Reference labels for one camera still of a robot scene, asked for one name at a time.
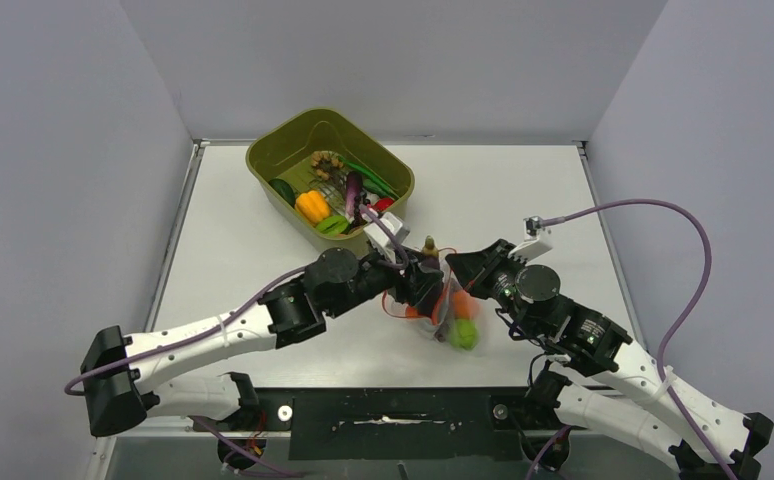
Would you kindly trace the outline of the orange toy fruit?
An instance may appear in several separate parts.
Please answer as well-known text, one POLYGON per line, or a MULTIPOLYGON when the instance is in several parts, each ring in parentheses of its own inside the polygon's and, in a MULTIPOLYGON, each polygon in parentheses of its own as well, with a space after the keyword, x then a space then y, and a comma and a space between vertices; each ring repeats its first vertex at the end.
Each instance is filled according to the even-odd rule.
POLYGON ((451 303, 456 320, 474 321, 478 316, 479 305, 477 300, 464 290, 454 292, 451 303))

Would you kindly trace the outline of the clear zip bag orange zipper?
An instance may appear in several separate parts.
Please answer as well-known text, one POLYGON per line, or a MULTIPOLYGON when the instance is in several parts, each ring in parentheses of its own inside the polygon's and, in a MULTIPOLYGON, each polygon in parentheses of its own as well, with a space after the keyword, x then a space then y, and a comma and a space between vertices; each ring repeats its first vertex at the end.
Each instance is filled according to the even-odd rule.
MULTIPOLYGON (((415 319, 415 320, 405 319, 404 311, 405 311, 406 305, 400 304, 396 302, 394 299, 391 299, 387 293, 384 293, 381 296, 381 308, 383 312, 389 317, 404 320, 406 323, 415 323, 417 327, 424 334, 429 335, 433 340, 436 340, 439 343, 449 344, 448 334, 449 334, 450 327, 452 326, 455 320, 453 315, 453 310, 452 310, 452 303, 451 303, 452 295, 454 292, 458 290, 464 290, 464 289, 458 283, 457 279, 452 274, 448 264, 445 262, 445 256, 447 254, 456 253, 456 250, 451 247, 439 248, 439 250, 440 250, 441 270, 444 272, 444 287, 443 287, 441 296, 437 302, 437 305, 435 306, 434 313, 432 314, 432 316, 415 319)), ((476 323, 478 332, 479 332, 479 337, 478 337, 478 343, 479 343, 480 307, 479 307, 478 316, 476 317, 474 322, 476 323)))

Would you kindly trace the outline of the light green toy cabbage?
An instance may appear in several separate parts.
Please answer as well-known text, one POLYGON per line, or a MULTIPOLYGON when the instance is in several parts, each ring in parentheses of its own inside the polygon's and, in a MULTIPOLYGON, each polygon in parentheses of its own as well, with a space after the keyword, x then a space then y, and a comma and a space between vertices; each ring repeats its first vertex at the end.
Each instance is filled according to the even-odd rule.
POLYGON ((453 348, 470 351, 476 347, 478 337, 478 328, 473 320, 457 318, 450 327, 448 342, 453 348))

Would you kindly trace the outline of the olive green plastic bin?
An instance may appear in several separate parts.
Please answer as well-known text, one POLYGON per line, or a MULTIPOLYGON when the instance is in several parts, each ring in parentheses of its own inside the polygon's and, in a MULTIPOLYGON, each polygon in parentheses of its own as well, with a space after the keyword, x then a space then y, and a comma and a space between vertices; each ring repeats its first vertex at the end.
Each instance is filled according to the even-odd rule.
MULTIPOLYGON (((381 177, 399 195, 387 209, 387 212, 396 216, 405 214, 407 201, 415 187, 415 176, 407 164, 381 143, 339 112, 328 108, 306 110, 260 137, 248 148, 245 157, 248 169, 258 179, 270 203, 299 233, 319 251, 329 247, 345 247, 361 256, 368 250, 362 227, 350 226, 343 235, 325 236, 268 184, 273 178, 281 178, 292 186, 297 196, 317 190, 328 202, 330 216, 346 217, 346 176, 343 180, 323 181, 314 175, 310 167, 309 156, 320 150, 337 152, 348 161, 365 166, 381 177)), ((380 199, 364 188, 361 193, 373 203, 380 199)))

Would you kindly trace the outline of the purple toy eggplant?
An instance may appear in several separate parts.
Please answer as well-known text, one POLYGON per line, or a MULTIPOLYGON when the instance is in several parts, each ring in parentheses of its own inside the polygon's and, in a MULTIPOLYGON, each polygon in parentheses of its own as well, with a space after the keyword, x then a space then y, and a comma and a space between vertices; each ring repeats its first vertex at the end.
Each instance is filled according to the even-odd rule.
POLYGON ((440 250, 432 236, 428 235, 425 238, 420 253, 422 256, 420 263, 424 267, 441 271, 440 250))

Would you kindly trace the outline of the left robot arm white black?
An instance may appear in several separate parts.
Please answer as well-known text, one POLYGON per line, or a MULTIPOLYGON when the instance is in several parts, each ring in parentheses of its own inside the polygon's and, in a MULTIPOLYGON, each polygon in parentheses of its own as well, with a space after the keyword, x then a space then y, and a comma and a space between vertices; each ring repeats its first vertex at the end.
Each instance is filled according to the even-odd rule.
POLYGON ((443 273, 410 254, 397 268, 376 252, 357 258, 332 248, 272 281, 241 307, 166 330, 100 330, 80 366, 89 431, 124 433, 149 417, 197 415, 225 421, 256 407, 249 377, 195 371, 233 356, 278 350, 324 333, 339 317, 388 292, 417 304, 439 289, 443 273))

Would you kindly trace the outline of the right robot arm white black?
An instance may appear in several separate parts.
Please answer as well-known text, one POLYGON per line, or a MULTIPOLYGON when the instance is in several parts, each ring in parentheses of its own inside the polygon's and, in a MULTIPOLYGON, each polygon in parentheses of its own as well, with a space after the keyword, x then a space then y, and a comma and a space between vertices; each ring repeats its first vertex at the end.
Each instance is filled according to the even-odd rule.
POLYGON ((531 422, 600 433, 660 460, 681 479, 759 477, 755 457, 774 427, 768 417, 728 408, 659 366, 624 328, 563 295, 555 270, 512 255, 513 247, 499 240, 445 261, 470 296, 495 301, 517 337, 536 342, 548 362, 620 395, 609 398, 543 370, 525 396, 531 422))

